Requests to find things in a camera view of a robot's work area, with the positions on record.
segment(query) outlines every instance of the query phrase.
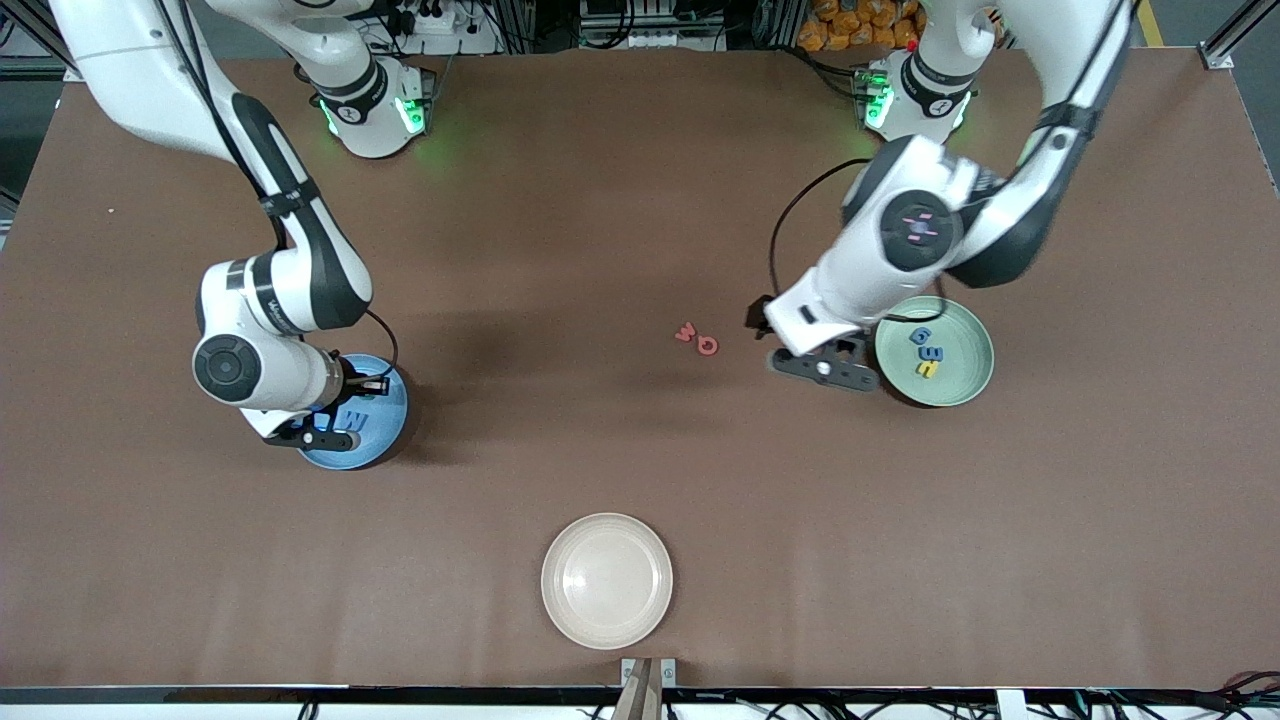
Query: metal frame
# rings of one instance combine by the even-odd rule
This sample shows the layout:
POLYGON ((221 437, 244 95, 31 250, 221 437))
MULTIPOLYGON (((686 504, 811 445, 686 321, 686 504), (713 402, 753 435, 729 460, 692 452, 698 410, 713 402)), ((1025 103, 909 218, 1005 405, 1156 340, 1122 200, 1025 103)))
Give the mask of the metal frame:
POLYGON ((19 200, 22 200, 22 195, 13 192, 8 187, 0 186, 0 209, 17 213, 19 200))
POLYGON ((76 67, 47 0, 0 0, 0 10, 49 53, 49 58, 0 58, 0 79, 56 81, 76 67))
POLYGON ((1280 0, 1247 0, 1222 27, 1217 28, 1208 40, 1198 45, 1201 61, 1210 70, 1224 70, 1234 68, 1231 50, 1244 40, 1253 28, 1267 17, 1267 13, 1280 5, 1280 0))
POLYGON ((532 4, 524 0, 497 0, 494 3, 502 44, 508 55, 527 55, 534 51, 532 4))

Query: black cable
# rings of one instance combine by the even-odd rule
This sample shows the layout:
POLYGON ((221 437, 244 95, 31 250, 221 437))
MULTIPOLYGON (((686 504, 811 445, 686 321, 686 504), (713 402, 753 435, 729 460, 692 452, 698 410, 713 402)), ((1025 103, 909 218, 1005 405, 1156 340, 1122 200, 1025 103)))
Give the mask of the black cable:
POLYGON ((378 23, 381 24, 383 29, 387 31, 387 37, 389 37, 392 40, 390 56, 396 58, 397 60, 403 60, 404 58, 408 58, 408 55, 404 54, 404 50, 399 46, 399 37, 397 37, 394 33, 392 33, 392 26, 387 23, 387 18, 384 18, 381 15, 378 15, 378 23))
POLYGON ((947 715, 950 715, 955 720, 969 720, 964 715, 960 715, 960 712, 959 712, 959 707, 960 706, 956 706, 956 710, 952 711, 952 710, 947 710, 946 707, 943 707, 943 706, 941 706, 941 705, 938 705, 936 702, 927 702, 925 705, 928 705, 929 707, 932 707, 934 710, 941 710, 942 712, 946 712, 947 715))
POLYGON ((364 384, 364 383, 367 383, 371 379, 374 379, 374 380, 385 379, 388 375, 392 374, 392 370, 394 370, 396 368, 399 366, 399 341, 396 340, 396 332, 392 331, 390 325, 387 324, 387 320, 383 320, 381 318, 378 316, 378 313, 374 313, 372 310, 370 310, 370 309, 366 307, 365 309, 365 314, 369 315, 370 318, 372 318, 375 323, 378 323, 379 325, 381 325, 383 327, 383 332, 385 332, 387 337, 392 341, 392 359, 390 359, 390 363, 387 365, 387 369, 383 370, 381 373, 379 373, 376 375, 369 375, 369 377, 364 377, 364 378, 355 378, 355 379, 347 380, 349 384, 364 384))
POLYGON ((878 707, 873 707, 869 712, 867 712, 867 715, 863 715, 863 720, 872 720, 872 717, 879 715, 879 712, 882 710, 887 708, 888 706, 893 705, 895 702, 897 702, 897 700, 891 700, 891 701, 886 702, 884 705, 881 705, 878 707))
POLYGON ((530 40, 530 38, 527 38, 527 37, 525 37, 525 36, 522 36, 522 35, 518 35, 518 33, 517 33, 517 35, 515 35, 515 36, 509 35, 509 33, 507 32, 507 28, 502 27, 502 23, 499 23, 499 22, 498 22, 498 19, 497 19, 497 18, 494 18, 494 17, 493 17, 493 14, 492 14, 492 13, 489 12, 489 5, 485 5, 484 3, 476 3, 476 4, 477 4, 477 5, 480 5, 480 9, 481 9, 481 10, 484 10, 484 15, 485 15, 485 18, 489 18, 489 24, 492 24, 492 26, 493 26, 493 29, 495 29, 495 31, 498 31, 499 33, 502 33, 502 38, 507 41, 507 54, 508 54, 508 55, 511 55, 511 46, 512 46, 512 45, 517 45, 517 46, 518 46, 518 44, 516 44, 516 42, 515 42, 515 41, 512 40, 512 37, 515 37, 516 40, 520 40, 520 41, 522 41, 522 42, 525 42, 525 44, 527 44, 527 45, 532 46, 532 44, 534 44, 534 41, 532 41, 532 40, 530 40))
POLYGON ((618 15, 618 29, 613 32, 613 37, 609 38, 604 45, 595 45, 590 40, 586 40, 585 37, 579 37, 577 40, 580 44, 593 50, 612 50, 618 45, 622 45, 631 35, 631 31, 635 29, 635 27, 636 27, 635 0, 626 0, 626 3, 622 5, 621 14, 618 15), (630 20, 627 19, 628 12, 630 12, 630 20))
POLYGON ((764 720, 778 720, 780 719, 778 712, 781 712, 783 707, 788 707, 792 705, 803 710, 804 714, 808 715, 812 720, 822 720, 820 717, 818 717, 817 712, 809 710, 809 706, 806 706, 803 702, 780 702, 773 710, 769 711, 768 715, 764 716, 764 720))
POLYGON ((1161 714, 1156 712, 1155 710, 1152 710, 1152 708, 1151 708, 1149 706, 1147 706, 1147 705, 1143 705, 1143 703, 1140 703, 1140 702, 1137 702, 1137 701, 1134 701, 1134 700, 1129 700, 1128 702, 1129 702, 1130 705, 1133 705, 1134 707, 1137 707, 1139 712, 1146 712, 1147 715, 1149 715, 1149 716, 1151 716, 1151 717, 1153 717, 1155 720, 1169 720, 1167 717, 1165 717, 1164 715, 1161 715, 1161 714))
MULTIPOLYGON (((1277 671, 1277 670, 1270 670, 1270 671, 1266 671, 1266 673, 1253 673, 1253 674, 1247 675, 1247 676, 1244 676, 1244 678, 1242 678, 1242 679, 1239 679, 1239 680, 1236 680, 1236 682, 1234 682, 1234 683, 1231 683, 1229 685, 1222 685, 1213 694, 1222 694, 1222 696, 1231 694, 1231 693, 1240 694, 1240 693, 1238 693, 1238 691, 1240 688, 1252 685, 1253 683, 1257 683, 1258 680, 1266 680, 1268 678, 1280 678, 1280 671, 1277 671)), ((1262 693, 1268 693, 1268 692, 1277 692, 1277 691, 1274 691, 1274 689, 1271 689, 1271 691, 1261 691, 1258 693, 1252 693, 1252 694, 1262 694, 1262 693)))
MULTIPOLYGON (((204 100, 205 108, 209 110, 209 114, 214 120, 214 128, 218 131, 219 137, 221 137, 223 143, 227 146, 227 152, 232 156, 232 161, 236 163, 236 167, 239 168, 241 173, 243 173, 248 179, 250 186, 252 186, 253 192, 257 193, 259 200, 262 200, 266 197, 262 184, 253 177, 253 172, 250 169, 248 163, 241 154, 239 147, 236 146, 234 140, 232 140, 230 131, 227 129, 227 123, 223 122, 223 118, 218 113, 218 108, 214 104, 214 96, 209 88, 209 76, 205 72, 205 61, 202 53, 200 51, 200 44, 196 36, 195 24, 191 19, 189 8, 186 3, 180 4, 183 29, 187 32, 187 44, 191 45, 192 53, 196 56, 195 61, 192 61, 192 58, 187 55, 187 47, 183 45, 182 36, 178 35, 177 26, 173 17, 169 15, 169 9, 165 8, 164 1, 155 0, 155 6, 160 13, 160 18, 164 20, 169 37, 173 38, 174 51, 177 51, 178 59, 182 60, 182 67, 187 70, 187 76, 191 77, 192 85, 196 86, 197 95, 200 95, 201 100, 204 100)), ((269 219, 271 222, 271 228, 275 232, 276 250, 283 250, 287 243, 284 237, 284 224, 280 223, 279 218, 270 217, 269 219)))
POLYGON ((302 708, 298 710, 298 720, 316 720, 320 716, 320 703, 308 700, 302 703, 302 708))
POLYGON ((1041 707, 1043 707, 1044 710, 1036 710, 1032 706, 1027 706, 1027 712, 1032 712, 1034 715, 1039 715, 1041 717, 1052 717, 1053 720, 1062 720, 1062 716, 1059 715, 1057 712, 1053 712, 1052 707, 1050 707, 1047 705, 1042 705, 1041 707))
POLYGON ((827 63, 818 61, 804 47, 792 47, 791 45, 773 45, 765 47, 765 50, 781 50, 815 70, 822 70, 824 73, 831 73, 833 76, 854 77, 858 74, 855 70, 850 68, 837 68, 836 65, 828 65, 827 63))
MULTIPOLYGON (((300 82, 305 82, 307 85, 311 85, 311 78, 307 77, 307 72, 302 69, 302 64, 301 63, 293 63, 293 77, 298 78, 300 82)), ((320 106, 320 94, 319 92, 312 92, 311 97, 307 97, 307 104, 311 105, 312 108, 319 108, 320 106)))
POLYGON ((1129 714, 1125 712, 1124 707, 1120 706, 1120 702, 1116 700, 1115 694, 1106 693, 1106 698, 1107 698, 1107 705, 1111 706, 1111 717, 1114 720, 1129 720, 1129 714))
MULTIPOLYGON (((835 168, 831 168, 829 170, 822 173, 820 176, 818 176, 817 178, 814 178, 813 181, 810 181, 809 184, 804 186, 804 188, 795 197, 791 199, 791 202, 787 202, 787 206, 782 210, 782 214, 778 215, 778 222, 774 223, 774 225, 773 225, 773 233, 769 236, 769 287, 773 290, 773 296, 774 297, 782 295, 782 288, 778 286, 778 265, 777 265, 778 231, 782 229, 782 223, 786 222, 787 215, 790 215, 791 210, 794 210, 795 206, 801 200, 804 200, 805 195, 809 195, 809 191, 812 191, 813 188, 815 188, 819 184, 822 184, 827 178, 829 178, 831 176, 838 173, 840 170, 844 170, 845 168, 849 168, 851 165, 858 165, 858 164, 865 164, 865 163, 870 163, 870 160, 867 159, 867 158, 854 158, 852 160, 845 160, 844 163, 836 165, 835 168)), ((938 310, 936 313, 933 313, 932 315, 927 315, 924 318, 908 318, 906 315, 884 315, 884 318, 882 318, 882 319, 883 320, 892 320, 892 322, 896 322, 896 323, 911 323, 911 324, 932 323, 933 320, 937 320, 938 318, 941 318, 942 315, 946 314, 946 311, 947 311, 947 302, 948 302, 946 291, 942 287, 942 274, 941 273, 936 278, 933 278, 933 291, 938 295, 938 299, 942 302, 940 304, 938 310)), ((959 720, 968 720, 965 717, 960 717, 957 714, 954 714, 954 715, 959 720)))
POLYGON ((852 77, 856 76, 856 72, 851 70, 851 69, 847 69, 847 68, 837 68, 835 65, 828 65, 826 63, 819 63, 818 60, 814 60, 813 56, 809 55, 809 51, 805 50, 804 47, 791 47, 788 45, 773 45, 773 46, 768 47, 767 50, 780 50, 780 51, 786 53, 787 55, 791 55, 792 58, 800 60, 801 63, 809 65, 813 69, 813 72, 818 74, 818 78, 823 82, 823 85, 826 85, 836 95, 838 95, 838 96, 841 96, 841 97, 844 97, 846 100, 861 100, 861 99, 872 99, 872 97, 874 97, 873 95, 869 95, 869 94, 855 94, 855 92, 852 92, 850 90, 846 90, 846 88, 838 86, 835 81, 832 81, 829 77, 827 77, 827 74, 833 74, 833 76, 842 77, 842 78, 852 78, 852 77))
POLYGON ((819 184, 822 184, 823 181, 826 181, 831 176, 838 173, 840 170, 844 170, 845 168, 850 168, 852 165, 865 164, 865 163, 870 163, 870 159, 869 158, 854 158, 852 160, 845 160, 844 163, 841 163, 838 165, 836 165, 835 168, 827 170, 826 173, 822 173, 820 176, 818 176, 817 178, 814 178, 809 184, 804 186, 804 190, 801 190, 799 193, 796 193, 796 196, 791 199, 791 202, 787 202, 787 206, 786 206, 786 209, 782 210, 782 214, 778 215, 778 222, 774 223, 774 225, 773 225, 773 234, 769 237, 769 287, 773 288, 773 296, 774 297, 782 295, 782 288, 778 287, 778 266, 777 266, 778 231, 782 229, 782 223, 786 222, 787 215, 790 215, 791 210, 801 200, 804 200, 805 195, 809 195, 809 191, 812 191, 813 188, 815 188, 819 184))

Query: metal bracket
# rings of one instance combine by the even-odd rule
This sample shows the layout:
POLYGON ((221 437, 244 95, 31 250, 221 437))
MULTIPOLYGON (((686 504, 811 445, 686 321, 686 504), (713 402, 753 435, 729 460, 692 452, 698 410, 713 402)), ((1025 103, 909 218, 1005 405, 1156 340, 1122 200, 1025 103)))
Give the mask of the metal bracket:
POLYGON ((796 357, 782 347, 769 354, 767 365, 776 373, 813 380, 854 392, 879 387, 879 373, 865 365, 867 338, 851 336, 828 342, 809 355, 796 357))
POLYGON ((1208 36, 1208 40, 1197 45, 1204 69, 1234 68, 1231 50, 1277 6, 1280 6, 1280 0, 1244 0, 1244 4, 1222 23, 1222 27, 1208 36))
MULTIPOLYGON (((620 685, 626 685, 627 680, 631 679, 631 671, 636 666, 636 660, 634 657, 626 657, 622 660, 622 682, 620 685)), ((676 687, 676 659, 663 657, 659 665, 662 670, 662 687, 675 688, 676 687)))
POLYGON ((1235 67, 1235 60, 1230 55, 1222 55, 1221 58, 1211 56, 1203 40, 1196 45, 1196 51, 1199 53, 1201 64, 1204 65, 1206 70, 1230 70, 1235 67))

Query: brown table surface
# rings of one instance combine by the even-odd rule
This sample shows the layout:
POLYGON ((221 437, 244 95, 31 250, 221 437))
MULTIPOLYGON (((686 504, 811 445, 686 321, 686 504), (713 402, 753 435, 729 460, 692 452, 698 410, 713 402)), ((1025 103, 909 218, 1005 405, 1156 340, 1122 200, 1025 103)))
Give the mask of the brown table surface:
MULTIPOLYGON (((780 54, 461 59, 430 137, 364 161, 285 63, 278 114, 375 278, 416 434, 360 473, 260 443, 192 382, 204 269, 270 245, 236 170, 68 87, 0 255, 0 682, 1216 687, 1280 665, 1280 204, 1231 77, 1138 51, 996 342, 919 410, 764 370, 741 327, 809 179, 876 143, 780 54), (677 342, 685 322, 714 357, 677 342), (598 511, 664 538, 662 625, 552 625, 539 569, 598 511)), ((954 147, 1034 120, 997 53, 954 147)), ((794 214, 785 282, 852 173, 794 214)), ((312 336, 387 352, 376 325, 312 336)))

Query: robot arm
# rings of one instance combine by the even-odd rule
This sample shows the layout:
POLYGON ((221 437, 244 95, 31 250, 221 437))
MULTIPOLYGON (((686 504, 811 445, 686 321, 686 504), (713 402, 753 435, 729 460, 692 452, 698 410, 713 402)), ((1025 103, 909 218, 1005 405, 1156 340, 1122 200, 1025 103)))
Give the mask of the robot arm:
MULTIPOLYGON (((160 145, 236 161, 293 240, 293 247, 205 272, 196 304, 202 337, 192 357, 201 388, 241 409, 276 445, 289 445, 282 438, 292 437, 294 420, 356 395, 385 393, 378 382, 385 378, 355 373, 346 359, 302 342, 303 333, 360 320, 372 282, 279 124, 221 73, 183 0, 55 0, 52 10, 115 123, 160 145), (204 82, 180 53, 202 64, 204 82)), ((312 437, 334 450, 356 442, 334 432, 312 437)))
MULTIPOLYGON (((886 143, 845 196, 836 243, 764 306, 791 354, 869 331, 943 270, 970 287, 992 287, 1027 269, 1120 74, 1130 17, 1128 0, 1114 3, 998 3, 1044 90, 1018 169, 1001 179, 923 136, 886 143)), ((938 1, 929 32, 940 17, 980 24, 987 4, 938 1)))
POLYGON ((361 158, 385 158, 426 131, 435 74, 374 58, 347 15, 374 0, 209 0, 280 45, 320 95, 330 131, 361 158))

